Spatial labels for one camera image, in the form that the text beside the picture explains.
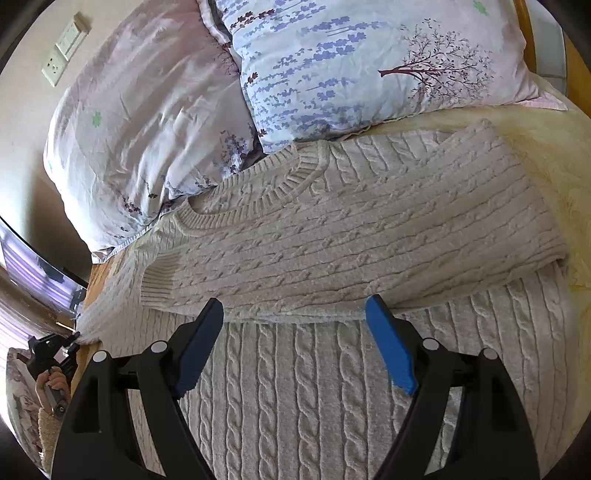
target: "light switch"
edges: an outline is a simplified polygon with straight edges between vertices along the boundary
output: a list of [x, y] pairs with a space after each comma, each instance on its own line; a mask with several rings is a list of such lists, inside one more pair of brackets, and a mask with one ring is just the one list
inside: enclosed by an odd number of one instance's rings
[[87, 28], [78, 14], [68, 23], [68, 26], [56, 42], [57, 48], [67, 61], [70, 61], [74, 52], [87, 35]]

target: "bed sheet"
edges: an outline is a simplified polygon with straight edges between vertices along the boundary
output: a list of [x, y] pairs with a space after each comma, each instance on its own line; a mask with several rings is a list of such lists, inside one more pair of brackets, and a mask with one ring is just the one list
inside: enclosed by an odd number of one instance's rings
[[571, 248], [567, 281], [580, 322], [579, 392], [571, 426], [574, 439], [591, 410], [591, 118], [547, 81], [534, 77], [569, 110], [464, 107], [380, 124], [359, 135], [415, 129], [456, 131], [488, 118], [512, 143]]

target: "green flower print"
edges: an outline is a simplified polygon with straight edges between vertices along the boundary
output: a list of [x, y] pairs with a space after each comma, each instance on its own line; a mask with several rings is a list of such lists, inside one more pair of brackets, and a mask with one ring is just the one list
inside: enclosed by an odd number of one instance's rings
[[474, 8], [476, 8], [482, 15], [486, 15], [488, 17], [488, 10], [482, 4], [482, 2], [479, 2], [478, 0], [474, 0]]
[[100, 112], [96, 112], [95, 115], [92, 117], [92, 126], [100, 127], [101, 120], [102, 118], [100, 117]]

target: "sweater collar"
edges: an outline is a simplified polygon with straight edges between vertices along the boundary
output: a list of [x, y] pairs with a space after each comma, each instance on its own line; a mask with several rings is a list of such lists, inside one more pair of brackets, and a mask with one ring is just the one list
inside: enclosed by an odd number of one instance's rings
[[174, 220], [184, 235], [191, 235], [199, 230], [231, 226], [274, 213], [296, 199], [324, 173], [329, 162], [329, 145], [329, 142], [324, 140], [292, 145], [264, 158], [237, 175], [226, 178], [209, 193], [213, 196], [211, 201], [215, 202], [228, 189], [246, 185], [257, 175], [278, 169], [288, 163], [297, 165], [293, 170], [288, 170], [283, 180], [274, 189], [261, 193], [258, 198], [250, 202], [217, 213], [201, 213], [196, 211], [191, 206], [190, 199], [187, 199], [174, 212]]

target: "sweater sleeve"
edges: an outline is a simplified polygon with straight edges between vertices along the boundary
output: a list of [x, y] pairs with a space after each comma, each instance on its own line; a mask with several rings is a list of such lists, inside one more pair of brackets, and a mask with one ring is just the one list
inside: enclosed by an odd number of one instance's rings
[[61, 422], [43, 408], [39, 409], [39, 438], [43, 448], [43, 469], [51, 475], [51, 465], [56, 449], [57, 437], [60, 434]]

